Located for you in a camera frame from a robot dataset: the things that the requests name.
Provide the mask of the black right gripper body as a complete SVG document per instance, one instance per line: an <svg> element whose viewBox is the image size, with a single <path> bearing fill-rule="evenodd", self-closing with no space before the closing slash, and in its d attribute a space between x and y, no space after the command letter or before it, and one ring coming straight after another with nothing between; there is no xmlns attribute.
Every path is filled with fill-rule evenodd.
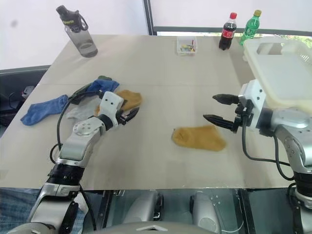
<svg viewBox="0 0 312 234"><path fill-rule="evenodd" d="M250 99L240 101L238 96L233 97L233 104L237 104L235 110L236 117L232 126L232 132L237 133L239 127L243 127L244 121L250 123L250 118L253 117L252 109L254 105Z"/></svg>

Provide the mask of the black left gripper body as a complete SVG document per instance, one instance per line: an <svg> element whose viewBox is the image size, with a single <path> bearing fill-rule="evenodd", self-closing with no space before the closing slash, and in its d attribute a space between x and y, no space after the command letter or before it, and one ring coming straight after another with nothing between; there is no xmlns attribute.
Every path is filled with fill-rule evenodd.
<svg viewBox="0 0 312 234"><path fill-rule="evenodd" d="M125 125L127 123L128 116L122 109L120 109L116 113L116 119L119 125Z"/></svg>

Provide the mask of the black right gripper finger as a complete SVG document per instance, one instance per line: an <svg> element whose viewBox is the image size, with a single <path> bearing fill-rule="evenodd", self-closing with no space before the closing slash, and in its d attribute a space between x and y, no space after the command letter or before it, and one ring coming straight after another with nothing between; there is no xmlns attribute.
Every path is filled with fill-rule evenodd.
<svg viewBox="0 0 312 234"><path fill-rule="evenodd" d="M217 94L213 96L213 99L217 102L225 105L232 105L239 103L239 97L230 94Z"/></svg>
<svg viewBox="0 0 312 234"><path fill-rule="evenodd" d="M203 117L209 121L210 123L221 127L221 128L225 128L228 130L231 130L234 126L234 123L232 121L229 120L225 120L223 117L217 116L217 115L208 115L205 114L203 115Z"/></svg>

